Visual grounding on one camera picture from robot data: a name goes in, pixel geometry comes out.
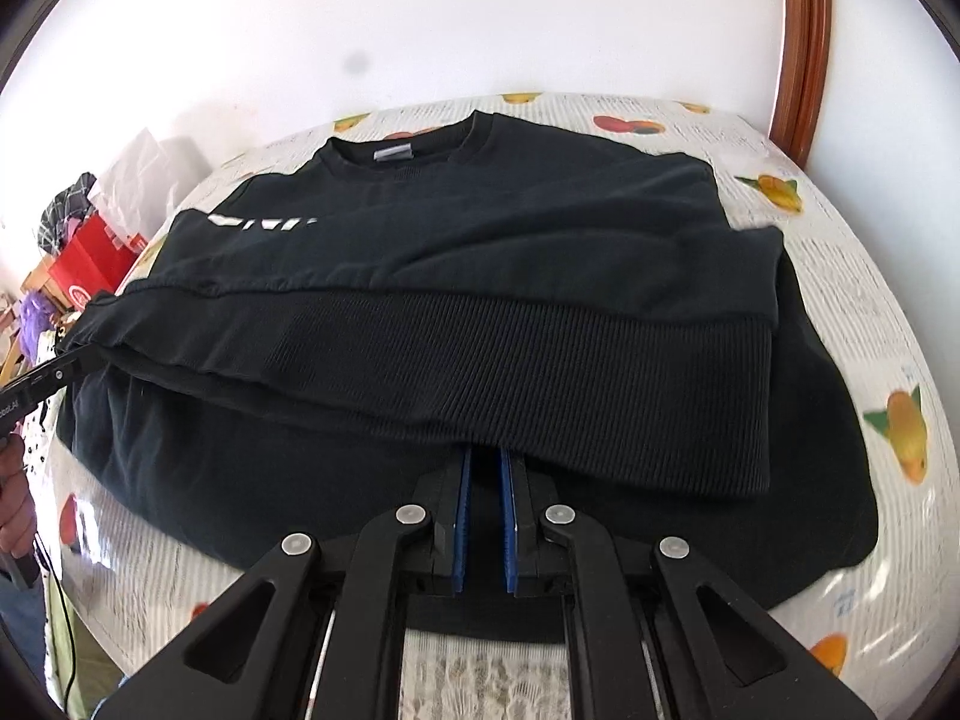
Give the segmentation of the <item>person left hand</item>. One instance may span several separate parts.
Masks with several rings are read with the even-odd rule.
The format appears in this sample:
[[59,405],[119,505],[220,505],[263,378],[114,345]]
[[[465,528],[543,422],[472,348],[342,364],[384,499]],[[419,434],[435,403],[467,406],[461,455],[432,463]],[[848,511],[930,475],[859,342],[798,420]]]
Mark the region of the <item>person left hand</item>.
[[11,434],[0,452],[0,548],[3,554],[21,559],[29,553],[37,532],[36,504],[25,470],[25,444]]

